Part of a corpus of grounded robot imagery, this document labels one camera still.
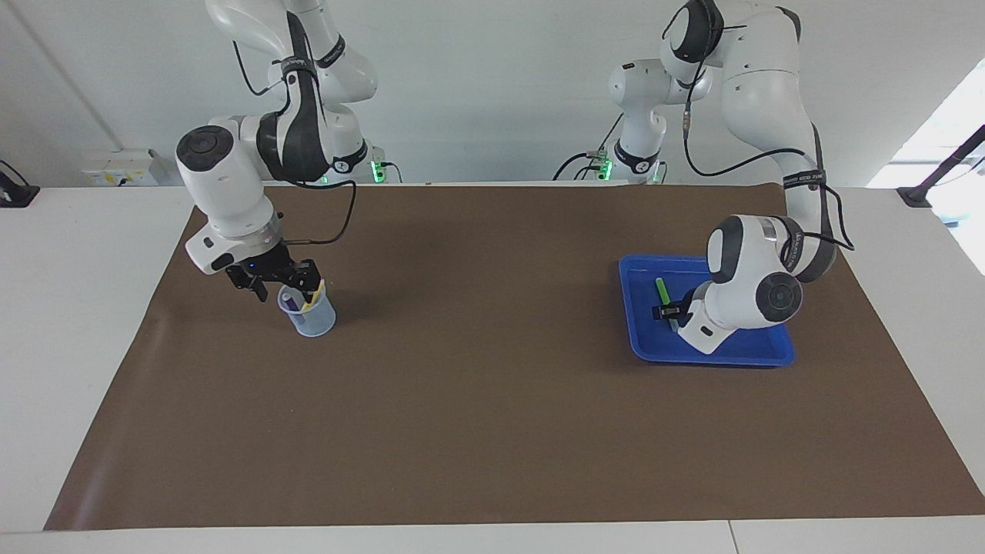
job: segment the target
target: window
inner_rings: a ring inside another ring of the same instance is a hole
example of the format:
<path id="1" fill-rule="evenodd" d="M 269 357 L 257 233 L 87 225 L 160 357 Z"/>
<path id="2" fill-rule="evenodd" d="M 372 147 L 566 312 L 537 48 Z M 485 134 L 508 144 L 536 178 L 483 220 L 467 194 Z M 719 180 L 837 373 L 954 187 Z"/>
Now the window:
<path id="1" fill-rule="evenodd" d="M 916 186 L 985 124 L 985 60 L 873 178 L 872 188 Z M 985 274 L 985 145 L 930 193 L 934 212 Z"/>

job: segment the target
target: white wall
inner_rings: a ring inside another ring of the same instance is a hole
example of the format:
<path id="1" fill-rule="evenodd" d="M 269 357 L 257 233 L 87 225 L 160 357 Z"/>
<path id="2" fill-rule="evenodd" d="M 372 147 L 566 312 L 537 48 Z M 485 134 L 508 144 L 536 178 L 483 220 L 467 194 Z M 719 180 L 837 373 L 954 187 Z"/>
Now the white wall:
<path id="1" fill-rule="evenodd" d="M 411 181 L 550 178 L 598 145 L 618 110 L 609 73 L 655 57 L 681 0 L 330 0 L 349 44 L 376 64 L 375 99 L 355 106 L 368 138 Z M 19 9 L 129 148 L 170 155 L 219 114 L 262 113 L 230 43 L 202 0 L 0 0 Z M 831 180 L 864 185 L 985 57 L 981 0 L 785 0 L 805 22 L 802 84 Z M 52 93 L 49 70 L 0 10 L 0 155 L 52 185 L 76 185 L 83 148 L 106 134 L 78 102 Z M 251 74 L 264 60 L 247 55 Z M 64 93 L 64 86 L 59 94 Z M 751 154 L 728 134 L 718 96 L 695 105 L 703 169 Z M 671 180 L 700 182 L 681 153 L 680 108 L 667 110 Z M 778 177 L 762 162 L 723 180 Z"/>

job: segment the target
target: purple marker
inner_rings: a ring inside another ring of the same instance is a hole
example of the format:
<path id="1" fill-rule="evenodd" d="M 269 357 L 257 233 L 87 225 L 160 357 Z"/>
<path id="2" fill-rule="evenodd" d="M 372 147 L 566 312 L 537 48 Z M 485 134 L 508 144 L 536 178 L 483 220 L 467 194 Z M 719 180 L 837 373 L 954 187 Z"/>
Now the purple marker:
<path id="1" fill-rule="evenodd" d="M 294 297 L 292 297 L 290 294 L 284 293 L 284 295 L 281 297 L 281 300 L 284 301 L 284 306 L 287 306 L 288 310 L 292 312 L 300 312 L 300 308 L 297 307 L 297 302 L 295 302 Z"/>

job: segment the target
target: marker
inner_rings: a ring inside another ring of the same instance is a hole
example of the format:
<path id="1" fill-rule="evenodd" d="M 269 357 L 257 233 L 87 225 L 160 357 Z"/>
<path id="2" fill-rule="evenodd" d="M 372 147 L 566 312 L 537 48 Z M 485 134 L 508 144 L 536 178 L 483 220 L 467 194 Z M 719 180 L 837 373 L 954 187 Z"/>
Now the marker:
<path id="1" fill-rule="evenodd" d="M 664 306 L 667 306 L 671 302 L 671 294 L 667 292 L 667 284 L 664 283 L 663 278 L 657 279 L 657 294 L 660 295 L 660 302 Z M 671 330 L 675 333 L 681 329 L 681 325 L 677 323 L 676 319 L 668 319 L 671 324 Z"/>
<path id="2" fill-rule="evenodd" d="M 292 312 L 300 312 L 300 310 L 297 308 L 297 302 L 295 302 L 294 297 L 292 297 L 290 294 L 284 293 L 284 295 L 281 296 L 281 300 L 284 301 L 284 306 L 287 306 L 288 310 Z"/>

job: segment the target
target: green marker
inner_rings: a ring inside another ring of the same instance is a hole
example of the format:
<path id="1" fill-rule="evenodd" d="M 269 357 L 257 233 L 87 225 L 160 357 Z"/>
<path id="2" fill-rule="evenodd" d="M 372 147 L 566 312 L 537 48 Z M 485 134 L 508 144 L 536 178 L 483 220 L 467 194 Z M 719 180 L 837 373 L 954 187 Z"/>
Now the green marker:
<path id="1" fill-rule="evenodd" d="M 666 306 L 671 302 L 671 294 L 667 292 L 667 284 L 664 283 L 663 278 L 657 279 L 657 294 L 660 295 L 660 303 L 663 306 Z M 671 330 L 675 333 L 681 329 L 676 319 L 668 319 L 668 321 L 671 324 Z"/>

